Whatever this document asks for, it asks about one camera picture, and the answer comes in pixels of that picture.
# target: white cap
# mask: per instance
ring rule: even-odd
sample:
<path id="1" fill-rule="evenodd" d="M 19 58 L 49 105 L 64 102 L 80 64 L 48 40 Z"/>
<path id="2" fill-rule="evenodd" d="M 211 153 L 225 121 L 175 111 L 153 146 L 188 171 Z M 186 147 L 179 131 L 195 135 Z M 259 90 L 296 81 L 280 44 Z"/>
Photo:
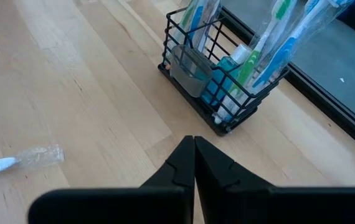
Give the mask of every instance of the white cap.
<path id="1" fill-rule="evenodd" d="M 220 124 L 222 120 L 218 117 L 215 117 L 215 124 Z"/>
<path id="2" fill-rule="evenodd" d="M 248 56 L 251 54 L 251 51 L 244 45 L 240 44 L 230 55 L 230 57 L 237 63 L 237 64 L 242 64 L 245 62 L 245 60 L 248 58 Z"/>

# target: green toothbrush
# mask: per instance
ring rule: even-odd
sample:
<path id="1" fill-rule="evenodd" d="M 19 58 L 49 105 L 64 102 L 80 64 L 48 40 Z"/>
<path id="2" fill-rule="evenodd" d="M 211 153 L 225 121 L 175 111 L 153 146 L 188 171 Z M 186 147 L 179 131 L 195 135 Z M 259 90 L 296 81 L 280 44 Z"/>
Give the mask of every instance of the green toothbrush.
<path id="1" fill-rule="evenodd" d="M 250 80 L 249 76 L 251 75 L 255 65 L 257 64 L 260 56 L 260 52 L 265 46 L 266 40 L 269 38 L 270 33 L 276 25 L 284 18 L 287 12 L 292 10 L 290 7 L 291 4 L 296 4 L 296 0 L 278 0 L 272 9 L 272 19 L 266 28 L 266 31 L 263 33 L 261 39 L 259 40 L 257 46 L 254 48 L 248 59 L 241 66 L 241 71 L 237 77 L 237 81 L 245 87 L 247 82 Z M 233 84 L 229 90 L 230 95 L 232 95 L 236 100 L 242 95 L 241 89 Z M 225 97 L 223 100 L 223 105 L 226 106 L 231 112 L 234 112 L 235 108 L 238 108 L 237 105 L 232 101 L 230 97 Z M 218 115 L 215 117 L 215 123 L 219 124 L 221 122 L 220 118 L 226 118 L 229 116 L 228 112 L 220 106 L 218 109 Z"/>
<path id="2" fill-rule="evenodd" d="M 237 77 L 237 81 L 241 83 L 242 86 L 245 86 L 248 77 L 250 76 L 253 69 L 255 68 L 259 60 L 260 52 L 265 46 L 266 40 L 269 38 L 270 33 L 272 33 L 275 26 L 283 19 L 284 15 L 288 12 L 288 9 L 290 8 L 290 4 L 292 2 L 293 0 L 278 0 L 274 5 L 272 10 L 272 19 L 268 27 L 266 28 L 266 31 L 263 33 L 257 46 L 254 48 L 254 50 L 252 51 L 248 59 L 242 65 L 240 74 Z M 229 93 L 234 90 L 240 91 L 240 88 L 237 85 L 233 85 L 232 88 L 229 90 Z"/>

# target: wooden floor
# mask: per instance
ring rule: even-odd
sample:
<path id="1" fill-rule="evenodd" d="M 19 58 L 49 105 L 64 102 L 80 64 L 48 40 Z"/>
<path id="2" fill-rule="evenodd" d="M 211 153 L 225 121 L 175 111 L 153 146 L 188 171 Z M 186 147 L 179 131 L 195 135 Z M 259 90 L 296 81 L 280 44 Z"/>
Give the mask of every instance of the wooden floor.
<path id="1" fill-rule="evenodd" d="M 232 134 L 208 128 L 156 68 L 178 4 L 0 0 L 0 157 L 65 151 L 58 166 L 0 182 L 0 223 L 24 223 L 51 189 L 139 186 L 185 135 L 276 185 L 355 185 L 355 141 L 286 81 Z"/>

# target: plastic wrapper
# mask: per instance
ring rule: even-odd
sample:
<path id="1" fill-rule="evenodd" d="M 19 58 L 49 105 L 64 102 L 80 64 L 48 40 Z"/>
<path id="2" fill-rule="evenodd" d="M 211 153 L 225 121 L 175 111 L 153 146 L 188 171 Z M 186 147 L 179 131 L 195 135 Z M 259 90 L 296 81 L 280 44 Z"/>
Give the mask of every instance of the plastic wrapper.
<path id="1" fill-rule="evenodd" d="M 190 32 L 200 26 L 206 25 L 218 18 L 222 9 L 222 0 L 192 0 L 188 5 L 187 0 L 183 0 L 179 6 L 187 6 L 184 14 L 176 14 L 175 22 L 179 23 L 179 27 L 184 32 Z M 210 26 L 203 27 L 195 32 L 188 33 L 188 37 L 192 41 L 192 47 L 202 52 L 209 36 Z M 173 49 L 176 45 L 184 45 L 189 42 L 186 36 L 177 28 L 172 28 L 169 31 L 172 34 L 172 39 L 168 40 L 168 48 Z M 171 59 L 171 53 L 166 52 L 166 58 Z"/>
<path id="2" fill-rule="evenodd" d="M 273 1 L 270 12 L 278 2 L 281 1 Z M 353 0 L 309 0 L 306 5 L 303 5 L 303 1 L 292 0 L 291 3 L 295 3 L 294 8 L 284 16 L 270 34 L 260 54 L 260 60 L 255 66 L 256 69 L 244 87 L 253 94 L 262 91 L 279 76 L 298 49 L 306 46 L 314 35 L 337 18 L 352 2 Z M 273 13 L 265 18 L 257 35 L 251 41 L 251 48 L 254 48 L 260 37 L 264 35 L 272 15 Z M 269 76 L 266 75 L 268 79 L 265 78 L 261 85 L 255 86 L 257 79 L 265 73 L 269 73 Z"/>
<path id="3" fill-rule="evenodd" d="M 254 35 L 249 47 L 253 49 L 240 69 L 237 81 L 248 92 L 256 95 L 280 75 L 307 41 L 337 18 L 353 0 L 309 0 L 306 5 L 298 0 L 274 0 L 264 21 Z M 229 93 L 242 105 L 248 96 L 233 86 Z M 239 106 L 225 97 L 224 106 L 233 114 Z M 220 107 L 217 120 L 232 118 Z"/>
<path id="4" fill-rule="evenodd" d="M 40 169 L 64 161 L 64 151 L 58 145 L 33 147 L 17 153 L 14 157 L 0 159 L 0 181 L 22 174 L 29 170 Z"/>

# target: blue bottle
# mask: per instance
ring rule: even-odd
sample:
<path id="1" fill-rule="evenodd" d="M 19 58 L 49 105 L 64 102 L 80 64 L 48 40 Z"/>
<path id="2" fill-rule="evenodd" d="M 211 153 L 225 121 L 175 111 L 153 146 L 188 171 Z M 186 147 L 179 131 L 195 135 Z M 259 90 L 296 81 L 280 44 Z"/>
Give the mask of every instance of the blue bottle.
<path id="1" fill-rule="evenodd" d="M 240 44 L 234 50 L 234 52 L 231 54 L 231 56 L 223 57 L 220 60 L 220 62 L 217 64 L 217 66 L 223 68 L 226 72 L 228 72 L 228 71 L 232 70 L 233 68 L 237 67 L 238 65 L 244 63 L 245 59 L 247 59 L 247 57 L 249 55 L 250 55 L 250 51 L 247 50 L 247 48 L 244 47 L 244 45 Z M 239 75 L 239 72 L 240 72 L 240 67 L 231 71 L 229 74 L 234 79 L 236 79 Z M 221 70 L 218 69 L 218 70 L 214 70 L 213 76 L 214 76 L 215 81 L 217 81 L 218 84 L 220 84 L 222 82 L 222 79 L 225 76 L 225 74 Z M 228 91 L 232 87 L 232 85 L 233 85 L 232 80 L 229 79 L 228 77 L 226 77 L 223 84 L 222 84 L 222 87 Z M 214 95 L 216 93 L 216 91 L 218 91 L 218 86 L 213 81 L 210 81 L 207 89 L 209 92 L 212 93 L 212 95 Z M 206 103 L 211 103 L 212 95 L 208 91 L 205 91 L 201 97 Z M 225 95 L 226 95 L 225 92 L 223 90 L 219 89 L 219 91 L 216 94 L 216 97 L 218 98 L 218 100 L 222 101 L 222 99 Z M 212 102 L 212 106 L 215 106 L 216 104 L 218 104 L 218 102 L 216 100 L 214 100 Z"/>

